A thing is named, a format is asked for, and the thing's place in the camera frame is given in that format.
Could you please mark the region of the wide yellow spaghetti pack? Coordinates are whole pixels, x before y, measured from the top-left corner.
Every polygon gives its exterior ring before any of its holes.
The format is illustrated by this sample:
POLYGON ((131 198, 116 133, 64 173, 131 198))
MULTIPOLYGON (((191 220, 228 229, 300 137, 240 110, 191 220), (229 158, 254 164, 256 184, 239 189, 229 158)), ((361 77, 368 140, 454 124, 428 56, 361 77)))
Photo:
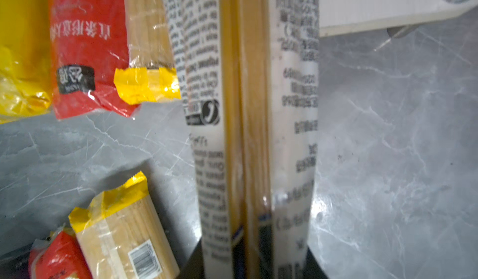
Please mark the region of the wide yellow spaghetti pack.
POLYGON ((1 0, 1 123, 52 103, 48 0, 1 0))

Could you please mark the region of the narrow yellow spaghetti pack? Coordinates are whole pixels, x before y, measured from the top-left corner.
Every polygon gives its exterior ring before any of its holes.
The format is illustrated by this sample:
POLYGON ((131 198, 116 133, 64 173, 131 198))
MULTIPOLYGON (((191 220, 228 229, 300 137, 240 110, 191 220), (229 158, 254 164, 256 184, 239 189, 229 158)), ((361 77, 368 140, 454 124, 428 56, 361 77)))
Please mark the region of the narrow yellow spaghetti pack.
POLYGON ((180 99, 163 0, 124 0, 129 64, 114 76, 119 97, 136 106, 180 99))

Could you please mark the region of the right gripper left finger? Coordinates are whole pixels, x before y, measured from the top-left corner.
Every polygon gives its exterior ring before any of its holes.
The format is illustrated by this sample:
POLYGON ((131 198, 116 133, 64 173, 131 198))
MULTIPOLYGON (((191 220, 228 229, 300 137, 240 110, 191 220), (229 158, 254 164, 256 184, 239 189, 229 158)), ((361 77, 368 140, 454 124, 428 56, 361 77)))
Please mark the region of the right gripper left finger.
POLYGON ((205 279, 202 240, 197 243, 187 263, 183 266, 177 279, 205 279))

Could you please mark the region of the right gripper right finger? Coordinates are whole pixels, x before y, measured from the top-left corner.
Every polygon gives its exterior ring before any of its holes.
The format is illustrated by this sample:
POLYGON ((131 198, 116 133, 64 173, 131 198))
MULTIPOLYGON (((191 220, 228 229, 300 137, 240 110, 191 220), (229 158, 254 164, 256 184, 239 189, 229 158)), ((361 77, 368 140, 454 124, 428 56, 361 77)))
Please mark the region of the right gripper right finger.
POLYGON ((309 247, 306 255, 306 279, 329 279, 309 247))

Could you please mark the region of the white-label clear spaghetti pack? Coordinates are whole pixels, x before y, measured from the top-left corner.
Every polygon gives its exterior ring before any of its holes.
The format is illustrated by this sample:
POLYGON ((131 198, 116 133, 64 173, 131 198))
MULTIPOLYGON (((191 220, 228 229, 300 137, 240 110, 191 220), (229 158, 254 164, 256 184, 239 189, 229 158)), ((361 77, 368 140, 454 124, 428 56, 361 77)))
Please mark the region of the white-label clear spaghetti pack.
POLYGON ((164 0, 205 279, 305 279, 319 0, 164 0))

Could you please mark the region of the red spaghetti pack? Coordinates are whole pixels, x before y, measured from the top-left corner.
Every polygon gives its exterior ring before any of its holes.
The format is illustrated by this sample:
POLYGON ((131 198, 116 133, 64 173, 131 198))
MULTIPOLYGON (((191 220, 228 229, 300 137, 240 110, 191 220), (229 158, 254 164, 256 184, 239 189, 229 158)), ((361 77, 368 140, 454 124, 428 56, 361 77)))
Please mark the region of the red spaghetti pack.
POLYGON ((124 0, 48 0, 53 111, 59 119, 98 111, 131 117, 115 71, 129 66, 124 0))

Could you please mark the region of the red-yellow labelled spaghetti pack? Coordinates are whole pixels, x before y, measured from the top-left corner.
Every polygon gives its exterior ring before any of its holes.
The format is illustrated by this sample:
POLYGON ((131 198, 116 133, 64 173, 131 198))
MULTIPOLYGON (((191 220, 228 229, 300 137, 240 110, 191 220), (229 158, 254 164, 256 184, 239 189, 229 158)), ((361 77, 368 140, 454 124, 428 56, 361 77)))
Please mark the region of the red-yellow labelled spaghetti pack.
POLYGON ((47 239, 36 239, 29 254, 32 279, 92 279, 73 229, 61 226, 47 239))

